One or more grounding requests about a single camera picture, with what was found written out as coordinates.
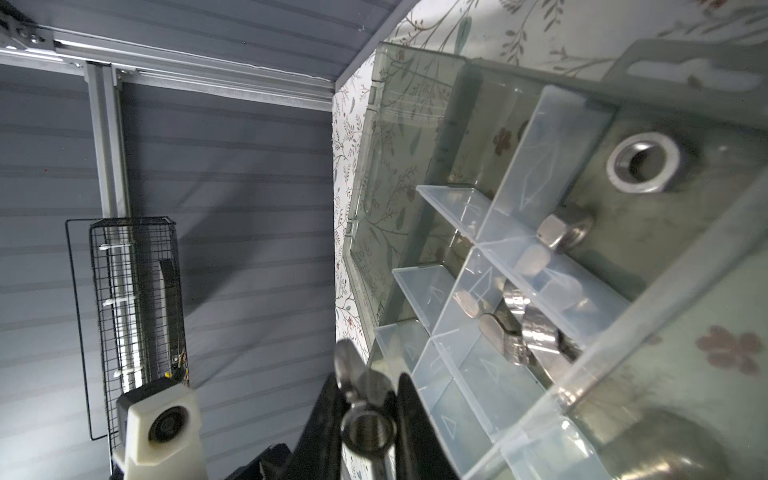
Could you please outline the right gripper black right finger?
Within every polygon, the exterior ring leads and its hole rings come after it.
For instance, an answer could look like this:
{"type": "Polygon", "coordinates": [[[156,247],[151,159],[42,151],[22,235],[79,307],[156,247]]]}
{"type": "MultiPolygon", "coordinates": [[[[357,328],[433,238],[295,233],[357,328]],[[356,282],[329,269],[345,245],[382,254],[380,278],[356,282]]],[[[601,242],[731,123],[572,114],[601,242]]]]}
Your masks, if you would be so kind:
{"type": "Polygon", "coordinates": [[[398,379],[394,418],[397,480],[459,479],[407,373],[402,373],[398,379]]]}

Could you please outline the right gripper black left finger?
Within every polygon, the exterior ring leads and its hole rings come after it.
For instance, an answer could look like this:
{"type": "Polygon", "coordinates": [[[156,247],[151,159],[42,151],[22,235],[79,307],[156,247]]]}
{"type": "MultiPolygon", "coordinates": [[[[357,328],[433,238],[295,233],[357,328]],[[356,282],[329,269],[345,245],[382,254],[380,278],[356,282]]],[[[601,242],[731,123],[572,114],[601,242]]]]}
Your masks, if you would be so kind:
{"type": "Polygon", "coordinates": [[[302,435],[281,471],[282,479],[337,480],[341,478],[341,423],[350,405],[330,373],[302,435]]]}

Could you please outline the green compartment organizer box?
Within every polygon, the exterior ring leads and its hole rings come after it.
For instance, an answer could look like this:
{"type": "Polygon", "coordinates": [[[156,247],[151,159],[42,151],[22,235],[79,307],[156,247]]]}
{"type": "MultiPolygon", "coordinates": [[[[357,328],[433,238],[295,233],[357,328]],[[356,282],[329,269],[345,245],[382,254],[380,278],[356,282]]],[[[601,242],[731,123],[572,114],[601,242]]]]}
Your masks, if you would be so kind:
{"type": "Polygon", "coordinates": [[[767,48],[641,40],[601,82],[384,44],[344,253],[374,353],[407,373],[462,479],[767,475],[767,48]],[[606,163],[673,138],[661,193],[606,163]],[[559,253],[554,211],[594,218],[559,253]],[[581,347],[508,362],[506,280],[581,347]]]}

